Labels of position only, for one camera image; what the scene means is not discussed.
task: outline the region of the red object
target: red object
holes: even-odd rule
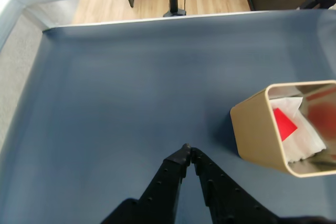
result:
[[[277,121],[281,140],[284,141],[297,129],[297,126],[279,108],[274,109],[273,113]]]
[[[331,139],[336,137],[336,106],[334,104],[321,102],[310,105],[308,119],[322,136]]]

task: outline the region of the beige cup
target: beige cup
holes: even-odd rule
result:
[[[327,149],[287,164],[269,100],[291,96],[303,97],[300,112]],[[336,174],[335,80],[272,84],[234,106],[230,114],[241,158],[297,177]]]

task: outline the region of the white paper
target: white paper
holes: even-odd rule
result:
[[[299,111],[302,97],[272,99],[270,103],[272,109],[279,108],[297,126],[282,142],[287,163],[306,159],[326,149],[316,130]]]

